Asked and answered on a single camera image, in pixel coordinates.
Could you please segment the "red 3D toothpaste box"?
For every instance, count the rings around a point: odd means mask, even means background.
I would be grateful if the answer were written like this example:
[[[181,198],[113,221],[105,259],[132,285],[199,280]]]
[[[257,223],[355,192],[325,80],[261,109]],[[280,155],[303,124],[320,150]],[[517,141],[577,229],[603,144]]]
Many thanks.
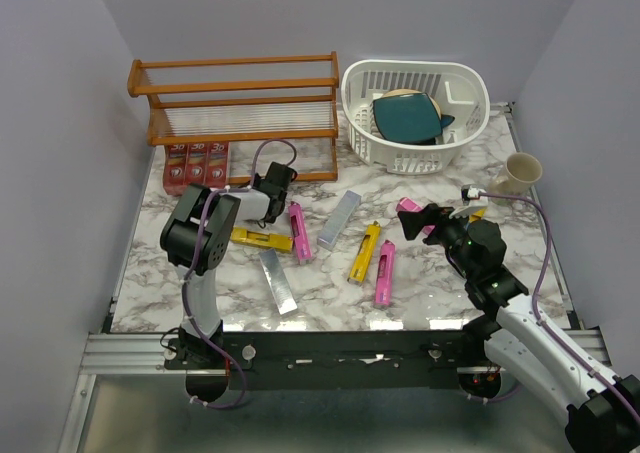
[[[165,146],[162,185],[168,195],[180,196],[184,191],[187,151],[186,144]]]
[[[207,153],[207,143],[191,143],[188,145],[185,166],[185,187],[191,184],[205,184]]]
[[[225,187],[229,169],[229,143],[211,142],[206,157],[204,184],[212,189]]]

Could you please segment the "silver toothpaste box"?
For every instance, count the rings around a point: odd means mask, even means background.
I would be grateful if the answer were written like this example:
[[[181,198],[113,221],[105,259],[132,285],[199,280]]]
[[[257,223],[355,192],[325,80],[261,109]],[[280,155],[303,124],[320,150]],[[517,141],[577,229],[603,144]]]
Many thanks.
[[[361,196],[351,190],[347,190],[338,205],[329,215],[328,220],[321,229],[317,244],[328,251],[332,251],[341,233],[359,207]]]
[[[262,251],[259,257],[279,314],[287,315],[295,311],[297,304],[276,251]]]

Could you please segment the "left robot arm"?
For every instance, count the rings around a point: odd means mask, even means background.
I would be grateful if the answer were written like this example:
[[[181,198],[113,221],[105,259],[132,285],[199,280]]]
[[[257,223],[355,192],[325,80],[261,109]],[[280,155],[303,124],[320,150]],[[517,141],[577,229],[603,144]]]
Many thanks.
[[[246,186],[220,190],[192,183],[180,197],[160,235],[161,249],[182,280],[185,314],[178,329],[176,351],[201,368],[214,366],[222,353],[222,319],[217,308],[216,270],[222,262],[235,224],[272,224],[283,213],[297,172],[271,163],[265,176],[255,173]]]

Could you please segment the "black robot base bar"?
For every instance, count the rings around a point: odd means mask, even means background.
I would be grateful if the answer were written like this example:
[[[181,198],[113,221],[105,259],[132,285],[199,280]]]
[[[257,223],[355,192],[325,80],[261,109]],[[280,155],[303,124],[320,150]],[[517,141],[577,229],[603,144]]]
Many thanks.
[[[500,367],[458,330],[223,332],[208,343],[187,333],[162,340],[168,370],[186,374],[186,390],[205,401],[228,390],[460,390],[500,395]]]

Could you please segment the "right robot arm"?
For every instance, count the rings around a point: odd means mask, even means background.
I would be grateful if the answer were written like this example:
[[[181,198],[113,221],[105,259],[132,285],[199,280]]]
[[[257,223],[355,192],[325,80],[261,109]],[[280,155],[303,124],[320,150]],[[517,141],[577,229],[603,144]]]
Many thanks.
[[[535,395],[563,427],[576,452],[630,452],[639,445],[639,380],[603,365],[539,307],[504,266],[506,244],[497,224],[456,218],[429,204],[398,214],[406,239],[443,248],[464,278],[482,316],[464,327],[460,352],[469,363],[503,367]]]

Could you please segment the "large pink toothpaste box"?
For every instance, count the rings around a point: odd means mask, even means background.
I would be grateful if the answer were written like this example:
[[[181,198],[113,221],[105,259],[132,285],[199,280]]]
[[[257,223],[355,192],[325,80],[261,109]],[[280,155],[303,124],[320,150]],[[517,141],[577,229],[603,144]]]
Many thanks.
[[[406,211],[406,212],[419,212],[423,209],[423,207],[419,204],[417,204],[416,202],[414,202],[413,200],[411,200],[408,197],[403,197],[401,198],[396,207],[395,210],[397,212],[401,212],[401,211]],[[431,232],[433,231],[433,227],[432,226],[425,226],[422,229],[422,233],[425,236],[428,236]]]

